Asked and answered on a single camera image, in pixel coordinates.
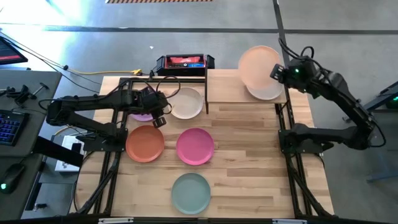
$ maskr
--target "purple plate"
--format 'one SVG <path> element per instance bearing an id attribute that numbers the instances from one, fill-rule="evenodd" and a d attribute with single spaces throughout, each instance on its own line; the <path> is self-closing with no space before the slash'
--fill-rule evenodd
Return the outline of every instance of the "purple plate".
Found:
<path id="1" fill-rule="evenodd" d="M 132 118 L 136 119 L 137 121 L 152 121 L 153 120 L 153 117 L 151 114 L 144 114 L 144 115 L 132 114 L 131 116 L 132 116 Z"/>

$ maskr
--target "gray floor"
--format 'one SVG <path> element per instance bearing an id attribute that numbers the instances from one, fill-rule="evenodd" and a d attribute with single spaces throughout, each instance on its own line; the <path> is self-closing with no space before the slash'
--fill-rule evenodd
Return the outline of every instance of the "gray floor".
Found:
<path id="1" fill-rule="evenodd" d="M 215 0 L 208 3 L 104 4 L 103 0 L 28 1 L 7 5 L 0 22 L 93 27 L 215 27 L 276 29 L 271 0 Z M 397 30 L 398 2 L 393 0 L 279 0 L 286 29 Z M 62 64 L 84 71 L 134 70 L 148 72 L 165 54 L 204 53 L 214 56 L 217 68 L 236 68 L 242 53 L 255 45 L 268 45 L 280 52 L 277 34 L 133 33 L 133 32 L 43 32 L 38 26 L 1 25 L 3 31 Z M 287 35 L 299 51 L 315 48 L 315 58 L 326 68 L 346 78 L 352 94 L 366 102 L 397 81 L 398 35 Z M 29 57 L 35 70 L 51 70 Z M 100 86 L 70 76 L 77 83 L 99 90 Z M 101 75 L 87 76 L 96 82 Z M 90 95 L 62 79 L 57 96 Z M 315 125 L 344 128 L 343 112 L 331 102 L 310 99 Z M 93 112 L 84 113 L 92 116 Z M 326 175 L 335 213 L 343 218 L 398 223 L 398 178 L 369 184 L 366 177 L 382 164 L 397 168 L 397 116 L 377 114 L 387 136 L 381 149 L 355 151 L 336 146 L 325 153 Z M 40 135 L 49 138 L 57 127 L 44 124 Z M 38 202 L 49 208 L 25 213 L 24 217 L 65 214 L 70 203 L 70 185 L 47 185 Z"/>

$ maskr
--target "white plate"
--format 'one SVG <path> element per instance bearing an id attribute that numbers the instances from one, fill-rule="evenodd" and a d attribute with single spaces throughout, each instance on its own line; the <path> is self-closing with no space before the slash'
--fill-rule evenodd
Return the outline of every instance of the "white plate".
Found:
<path id="1" fill-rule="evenodd" d="M 193 88 L 181 88 L 179 93 L 169 98 L 169 103 L 172 105 L 172 115 L 180 119 L 194 118 L 203 108 L 203 98 Z"/>
<path id="2" fill-rule="evenodd" d="M 275 84 L 270 85 L 269 87 L 263 90 L 255 90 L 246 86 L 252 96 L 256 97 L 259 100 L 272 100 L 277 98 L 284 89 L 283 84 L 276 82 Z"/>

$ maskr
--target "computer mouse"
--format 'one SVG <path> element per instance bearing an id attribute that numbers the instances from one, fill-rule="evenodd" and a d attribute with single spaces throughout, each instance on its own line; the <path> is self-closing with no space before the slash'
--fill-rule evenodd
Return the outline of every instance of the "computer mouse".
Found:
<path id="1" fill-rule="evenodd" d="M 13 164 L 6 170 L 6 173 L 0 179 L 0 192 L 11 194 L 18 185 L 21 175 L 24 173 L 25 165 Z"/>

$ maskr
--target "desk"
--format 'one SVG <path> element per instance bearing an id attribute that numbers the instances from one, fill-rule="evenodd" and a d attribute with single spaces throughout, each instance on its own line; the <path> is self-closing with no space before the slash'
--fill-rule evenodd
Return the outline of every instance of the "desk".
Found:
<path id="1" fill-rule="evenodd" d="M 40 86 L 40 82 L 43 82 L 49 86 L 49 90 L 42 90 L 37 95 L 37 100 L 27 100 L 24 105 L 33 110 L 39 110 L 37 101 L 43 98 L 53 98 L 55 90 L 58 87 L 58 83 L 61 79 L 61 75 L 58 72 L 36 72 L 36 71 L 13 71 L 13 70 L 0 70 L 0 77 L 2 82 L 0 88 L 12 86 L 19 91 L 22 84 L 29 87 L 29 90 L 36 91 Z M 11 110 L 17 107 L 13 99 L 6 98 L 6 96 L 0 97 L 0 109 Z M 6 169 L 14 163 L 18 163 L 21 159 L 26 156 L 33 149 L 36 137 L 43 125 L 45 116 L 34 111 L 18 110 L 20 112 L 29 113 L 29 120 L 26 124 L 21 136 L 15 147 L 0 146 L 1 153 L 6 153 L 13 150 L 15 153 L 14 157 L 0 157 L 0 175 L 3 176 Z M 32 186 L 37 178 L 37 172 L 42 164 L 43 155 L 33 154 L 29 155 L 24 161 L 25 171 L 19 181 L 17 189 L 12 194 L 5 195 L 0 194 L 0 220 L 18 220 L 21 218 L 22 212 L 24 211 L 26 200 L 30 194 Z"/>
<path id="2" fill-rule="evenodd" d="M 101 94 L 107 94 L 118 83 L 119 77 L 104 77 Z M 203 84 L 182 84 L 182 87 L 186 86 L 203 93 Z M 228 80 L 222 85 L 208 85 L 208 88 L 225 90 L 226 86 Z M 141 83 L 133 86 L 142 87 Z M 169 83 L 160 85 L 166 95 L 176 87 L 178 85 Z M 208 90 L 209 99 L 214 91 Z M 297 91 L 291 91 L 290 95 L 296 121 L 313 125 L 307 96 Z M 160 128 L 165 137 L 165 150 L 155 161 L 141 164 L 122 153 L 112 216 L 189 217 L 172 206 L 170 190 L 180 175 L 197 172 L 211 186 L 211 202 L 205 211 L 194 217 L 294 217 L 285 158 L 279 149 L 277 131 L 280 127 L 274 102 L 212 103 L 209 100 L 209 103 L 209 114 L 203 109 L 190 120 L 165 116 L 167 125 Z M 95 113 L 95 120 L 102 123 L 110 122 L 111 117 L 111 110 Z M 151 125 L 133 119 L 127 121 L 129 131 L 145 124 Z M 197 167 L 184 164 L 175 152 L 179 134 L 192 127 L 207 130 L 215 140 L 214 156 Z M 98 185 L 103 156 L 102 152 L 96 152 L 83 165 L 76 193 L 79 207 Z M 322 163 L 313 155 L 303 155 L 303 163 L 308 187 L 325 209 L 333 213 Z M 104 192 L 101 211 L 108 189 Z"/>

